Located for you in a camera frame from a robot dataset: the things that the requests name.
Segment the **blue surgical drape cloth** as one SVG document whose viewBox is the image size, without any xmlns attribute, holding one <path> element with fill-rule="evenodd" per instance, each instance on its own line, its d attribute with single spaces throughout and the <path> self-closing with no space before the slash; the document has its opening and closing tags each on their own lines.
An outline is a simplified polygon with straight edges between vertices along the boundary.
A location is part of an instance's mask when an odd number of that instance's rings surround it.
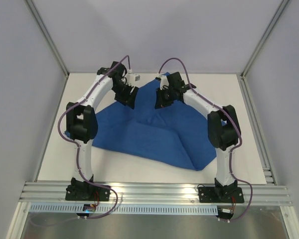
<svg viewBox="0 0 299 239">
<path fill-rule="evenodd" d="M 135 108 L 114 102 L 96 113 L 98 132 L 92 146 L 194 171 L 216 158 L 207 134 L 207 119 L 176 101 L 154 109 L 157 80 L 140 87 Z"/>
</svg>

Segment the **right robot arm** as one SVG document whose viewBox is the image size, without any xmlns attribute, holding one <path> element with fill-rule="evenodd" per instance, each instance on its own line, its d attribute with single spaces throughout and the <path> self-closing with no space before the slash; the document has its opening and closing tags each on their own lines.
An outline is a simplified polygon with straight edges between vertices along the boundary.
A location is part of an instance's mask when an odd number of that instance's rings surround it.
<svg viewBox="0 0 299 239">
<path fill-rule="evenodd" d="M 238 180 L 232 171 L 233 149 L 241 137 L 235 108 L 232 105 L 220 107 L 211 102 L 195 90 L 193 84 L 186 84 L 179 72 L 158 74 L 155 79 L 160 81 L 160 87 L 156 89 L 156 109 L 180 101 L 207 119 L 208 139 L 216 149 L 217 173 L 215 186 L 205 188 L 201 195 L 215 197 L 221 202 L 227 201 L 238 190 Z"/>
</svg>

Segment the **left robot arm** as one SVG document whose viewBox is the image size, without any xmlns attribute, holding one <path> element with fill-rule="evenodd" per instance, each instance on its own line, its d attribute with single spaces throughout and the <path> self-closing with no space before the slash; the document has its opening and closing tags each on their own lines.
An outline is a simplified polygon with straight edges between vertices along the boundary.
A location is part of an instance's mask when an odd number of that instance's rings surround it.
<svg viewBox="0 0 299 239">
<path fill-rule="evenodd" d="M 114 61 L 109 68 L 100 68 L 88 91 L 77 102 L 66 106 L 66 136 L 75 142 L 78 156 L 70 185 L 66 188 L 67 201 L 91 201 L 96 196 L 108 201 L 110 190 L 93 185 L 91 165 L 92 143 L 98 132 L 95 110 L 109 91 L 115 93 L 115 101 L 131 109 L 135 107 L 138 87 L 133 84 L 140 76 Z"/>
</svg>

